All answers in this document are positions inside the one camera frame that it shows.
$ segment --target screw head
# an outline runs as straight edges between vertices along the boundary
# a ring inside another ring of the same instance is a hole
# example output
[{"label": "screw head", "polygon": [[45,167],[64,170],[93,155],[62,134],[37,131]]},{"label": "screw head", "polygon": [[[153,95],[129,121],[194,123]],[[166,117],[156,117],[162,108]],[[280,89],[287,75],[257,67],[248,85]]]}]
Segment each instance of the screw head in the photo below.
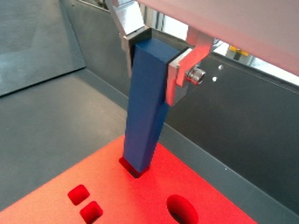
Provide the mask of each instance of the screw head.
[{"label": "screw head", "polygon": [[201,84],[202,78],[204,78],[205,72],[198,69],[197,67],[193,67],[186,72],[186,81],[193,84],[194,86],[198,86]]}]

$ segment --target metal frame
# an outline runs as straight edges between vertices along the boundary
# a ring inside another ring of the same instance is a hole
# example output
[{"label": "metal frame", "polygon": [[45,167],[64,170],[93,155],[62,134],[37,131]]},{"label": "metal frame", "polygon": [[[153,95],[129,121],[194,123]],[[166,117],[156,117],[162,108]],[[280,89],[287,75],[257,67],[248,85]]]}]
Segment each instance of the metal frame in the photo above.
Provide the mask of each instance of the metal frame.
[{"label": "metal frame", "polygon": [[299,75],[299,2],[137,0],[213,38]]}]

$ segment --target blue post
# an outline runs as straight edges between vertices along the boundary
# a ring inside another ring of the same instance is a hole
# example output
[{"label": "blue post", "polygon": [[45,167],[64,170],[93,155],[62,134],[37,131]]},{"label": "blue post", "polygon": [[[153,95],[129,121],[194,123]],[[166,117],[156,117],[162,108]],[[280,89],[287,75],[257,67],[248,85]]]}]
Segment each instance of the blue post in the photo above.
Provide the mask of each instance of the blue post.
[{"label": "blue post", "polygon": [[177,53],[153,38],[134,45],[124,160],[138,173],[148,168],[154,154],[168,112],[164,103],[166,66]]}]

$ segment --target silver bracket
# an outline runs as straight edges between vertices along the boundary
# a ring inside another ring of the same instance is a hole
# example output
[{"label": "silver bracket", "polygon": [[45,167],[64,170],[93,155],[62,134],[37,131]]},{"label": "silver bracket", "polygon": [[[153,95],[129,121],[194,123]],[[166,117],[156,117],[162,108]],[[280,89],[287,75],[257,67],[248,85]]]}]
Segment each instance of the silver bracket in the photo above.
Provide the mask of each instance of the silver bracket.
[{"label": "silver bracket", "polygon": [[[144,24],[138,4],[132,0],[106,0],[106,7],[118,29],[121,48],[125,51],[128,76],[132,75],[134,44],[152,37]],[[189,27],[186,42],[193,46],[169,63],[165,87],[165,102],[172,106],[185,95],[185,81],[198,85],[204,71],[196,65],[209,54],[213,38]]]}]

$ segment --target red surface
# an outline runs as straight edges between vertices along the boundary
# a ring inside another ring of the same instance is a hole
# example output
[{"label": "red surface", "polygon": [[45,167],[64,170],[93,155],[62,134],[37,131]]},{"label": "red surface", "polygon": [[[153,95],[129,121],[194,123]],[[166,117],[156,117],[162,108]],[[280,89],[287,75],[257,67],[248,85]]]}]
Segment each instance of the red surface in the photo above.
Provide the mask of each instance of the red surface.
[{"label": "red surface", "polygon": [[0,223],[255,223],[160,144],[149,170],[133,178],[118,163],[122,145],[120,137],[20,199]]}]

